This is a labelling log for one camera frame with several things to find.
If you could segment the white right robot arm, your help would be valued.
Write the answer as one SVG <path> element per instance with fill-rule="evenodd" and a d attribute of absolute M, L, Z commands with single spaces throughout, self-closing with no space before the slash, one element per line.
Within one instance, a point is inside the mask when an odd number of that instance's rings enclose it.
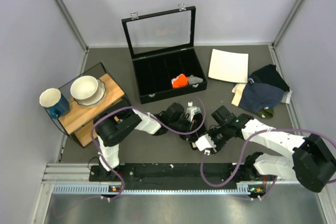
<path fill-rule="evenodd" d="M 335 157 L 317 133 L 309 133 L 306 137 L 294 135 L 292 130 L 278 130 L 247 114 L 235 116 L 225 106 L 213 112 L 212 117 L 218 123 L 209 131 L 213 154 L 231 138 L 257 143 L 277 153 L 272 156 L 255 152 L 247 156 L 243 168 L 237 170 L 240 179 L 295 178 L 306 189 L 319 193 L 335 173 Z"/>

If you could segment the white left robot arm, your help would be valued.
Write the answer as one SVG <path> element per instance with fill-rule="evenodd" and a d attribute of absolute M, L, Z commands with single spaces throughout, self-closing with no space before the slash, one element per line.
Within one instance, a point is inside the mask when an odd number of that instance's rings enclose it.
<path fill-rule="evenodd" d="M 187 108 L 180 103 L 172 103 L 157 114 L 142 113 L 128 106 L 127 102 L 114 105 L 97 116 L 93 123 L 99 142 L 99 163 L 101 174 L 107 180 L 114 180 L 119 174 L 119 145 L 133 131 L 146 132 L 153 136 L 178 132 L 179 137 L 198 149 L 196 142 L 207 133 L 200 107 L 189 102 Z"/>

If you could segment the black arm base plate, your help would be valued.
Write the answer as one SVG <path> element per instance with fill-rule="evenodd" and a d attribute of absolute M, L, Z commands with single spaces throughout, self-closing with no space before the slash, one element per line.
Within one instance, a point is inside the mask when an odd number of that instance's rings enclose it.
<path fill-rule="evenodd" d="M 210 190 L 210 189 L 236 189 L 236 183 L 251 180 L 245 173 L 242 165 L 235 177 L 220 188 L 206 184 L 200 172 L 199 163 L 126 163 L 115 168 L 124 179 L 126 190 Z M 235 165 L 230 163 L 204 164 L 204 175 L 214 184 L 222 183 L 233 172 Z M 89 175 L 90 182 L 120 182 L 113 173 L 106 171 L 102 165 L 92 165 Z"/>

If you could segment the black underwear beige waistband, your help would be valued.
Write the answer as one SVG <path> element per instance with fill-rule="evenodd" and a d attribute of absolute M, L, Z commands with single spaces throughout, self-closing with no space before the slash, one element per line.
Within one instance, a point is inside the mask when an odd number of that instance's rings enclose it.
<path fill-rule="evenodd" d="M 203 125 L 198 131 L 196 131 L 193 134 L 190 135 L 180 135 L 180 138 L 182 140 L 187 141 L 190 144 L 190 147 L 192 150 L 198 150 L 197 146 L 196 146 L 196 141 L 204 134 L 207 133 L 206 127 L 205 125 Z"/>

